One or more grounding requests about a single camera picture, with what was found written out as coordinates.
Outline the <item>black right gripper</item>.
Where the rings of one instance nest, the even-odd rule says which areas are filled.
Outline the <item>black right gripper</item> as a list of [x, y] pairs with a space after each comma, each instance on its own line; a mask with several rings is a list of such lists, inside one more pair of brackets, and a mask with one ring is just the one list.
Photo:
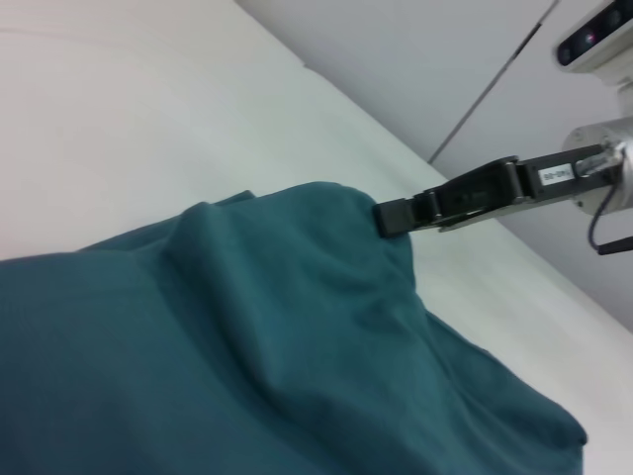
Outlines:
[[382, 238], [414, 230], [444, 232], [477, 221], [565, 201], [607, 184], [607, 173], [577, 173], [577, 164], [604, 152], [590, 145], [527, 160], [494, 160], [412, 199], [376, 204], [373, 217]]

